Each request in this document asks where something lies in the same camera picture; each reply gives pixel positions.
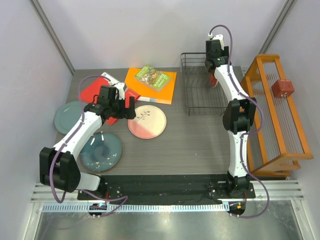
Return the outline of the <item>pink and cream plate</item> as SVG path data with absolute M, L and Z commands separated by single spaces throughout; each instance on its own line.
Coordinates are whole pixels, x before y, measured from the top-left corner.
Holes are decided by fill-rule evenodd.
M 165 113 L 153 105 L 142 105 L 135 109 L 136 117 L 128 120 L 130 132 L 144 140 L 153 139 L 165 130 L 167 118 Z

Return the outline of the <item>red and teal floral plate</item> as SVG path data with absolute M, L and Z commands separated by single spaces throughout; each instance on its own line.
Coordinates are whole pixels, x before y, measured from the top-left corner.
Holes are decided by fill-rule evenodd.
M 210 77 L 210 84 L 213 88 L 215 88 L 218 84 L 218 80 L 216 79 L 216 77 L 214 76 L 213 73 L 210 73 L 209 74 L 209 77 Z

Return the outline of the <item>plain grey-green plate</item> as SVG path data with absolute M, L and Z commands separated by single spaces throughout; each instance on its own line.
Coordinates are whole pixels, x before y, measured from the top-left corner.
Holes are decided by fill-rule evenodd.
M 54 116 L 54 126 L 66 135 L 82 116 L 82 107 L 79 101 L 72 101 L 63 105 Z

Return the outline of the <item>dark blue glazed plate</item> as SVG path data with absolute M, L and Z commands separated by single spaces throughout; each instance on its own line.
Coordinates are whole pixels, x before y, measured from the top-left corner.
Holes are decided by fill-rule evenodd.
M 122 143 L 112 133 L 97 132 L 82 148 L 79 159 L 92 172 L 104 172 L 114 167 L 122 155 Z

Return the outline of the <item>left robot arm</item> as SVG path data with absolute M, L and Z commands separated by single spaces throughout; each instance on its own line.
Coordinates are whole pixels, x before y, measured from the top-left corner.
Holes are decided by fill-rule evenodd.
M 44 147 L 39 153 L 40 183 L 68 193 L 89 190 L 100 200 L 107 192 L 98 175 L 81 172 L 77 158 L 89 140 L 109 118 L 132 120 L 136 117 L 135 98 L 125 97 L 125 84 L 103 85 L 96 102 L 82 107 L 79 120 L 67 135 L 53 147 Z

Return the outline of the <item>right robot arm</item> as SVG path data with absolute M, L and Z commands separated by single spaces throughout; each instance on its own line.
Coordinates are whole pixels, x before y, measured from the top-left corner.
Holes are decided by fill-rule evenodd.
M 222 116 L 222 124 L 228 133 L 230 164 L 227 171 L 226 193 L 239 198 L 249 189 L 247 167 L 248 133 L 254 123 L 256 105 L 237 80 L 229 61 L 229 47 L 221 39 L 205 42 L 205 66 L 211 76 L 221 85 L 228 105 Z

